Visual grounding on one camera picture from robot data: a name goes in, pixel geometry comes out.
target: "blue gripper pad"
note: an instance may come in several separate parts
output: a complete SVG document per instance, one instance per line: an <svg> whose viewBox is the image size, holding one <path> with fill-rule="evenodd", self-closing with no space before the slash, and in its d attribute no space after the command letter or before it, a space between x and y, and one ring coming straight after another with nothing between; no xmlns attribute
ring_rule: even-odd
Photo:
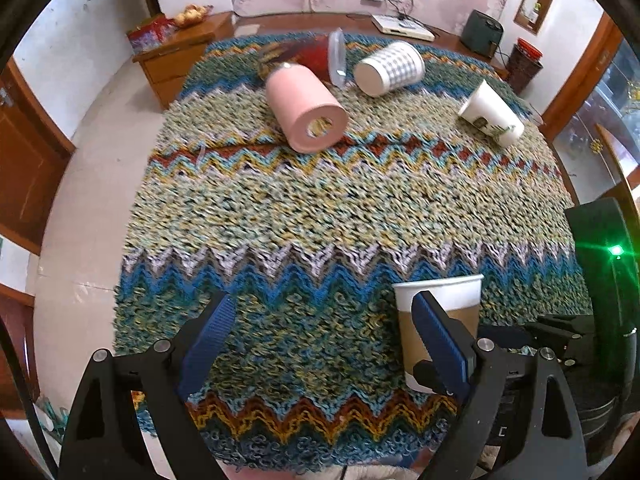
<svg viewBox="0 0 640 480"><path fill-rule="evenodd" d="M182 361L178 384L178 396L182 400L187 400L189 394L201 389L235 321L236 302L227 294L204 324Z"/></svg>
<svg viewBox="0 0 640 480"><path fill-rule="evenodd" d="M440 315L434 311L430 303L441 311ZM450 321L449 317L430 292L414 296L411 314L415 328L431 355L440 381L458 400L464 402L470 389L470 373L465 355L446 327L447 321Z"/></svg>

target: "white router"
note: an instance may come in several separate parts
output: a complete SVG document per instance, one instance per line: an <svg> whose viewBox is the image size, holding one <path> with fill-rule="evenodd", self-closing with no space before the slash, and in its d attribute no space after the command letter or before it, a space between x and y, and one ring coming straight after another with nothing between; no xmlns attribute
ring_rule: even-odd
<svg viewBox="0 0 640 480"><path fill-rule="evenodd" d="M415 38L416 40L434 41L436 37L428 29L411 20L398 20L393 16L384 16L383 14L374 14L371 21L383 34L393 34L395 36L404 36L406 38Z"/></svg>

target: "checkered paper cup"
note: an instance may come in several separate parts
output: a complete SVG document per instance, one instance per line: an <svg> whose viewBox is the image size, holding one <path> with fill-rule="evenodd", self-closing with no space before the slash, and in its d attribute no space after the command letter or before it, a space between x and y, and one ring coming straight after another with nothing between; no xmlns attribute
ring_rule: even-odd
<svg viewBox="0 0 640 480"><path fill-rule="evenodd" d="M353 76L360 90L377 97L420 81L424 77L424 60L413 45L394 41L359 62Z"/></svg>

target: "green light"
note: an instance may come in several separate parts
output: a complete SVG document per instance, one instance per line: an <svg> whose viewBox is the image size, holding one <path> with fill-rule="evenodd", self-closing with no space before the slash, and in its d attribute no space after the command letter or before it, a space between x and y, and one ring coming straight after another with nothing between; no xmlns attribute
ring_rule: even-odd
<svg viewBox="0 0 640 480"><path fill-rule="evenodd" d="M620 256L620 254L622 254L624 252L623 248L619 245L614 245L613 247L609 248L609 252L611 254L613 254L614 256Z"/></svg>

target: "pink paper roll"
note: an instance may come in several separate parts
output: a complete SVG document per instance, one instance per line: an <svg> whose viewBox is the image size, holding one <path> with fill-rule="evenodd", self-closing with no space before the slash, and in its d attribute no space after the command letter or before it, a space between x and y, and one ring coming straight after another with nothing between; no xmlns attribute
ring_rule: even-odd
<svg viewBox="0 0 640 480"><path fill-rule="evenodd" d="M265 85L267 101L294 150L320 152L342 138L347 112L306 66L284 63Z"/></svg>

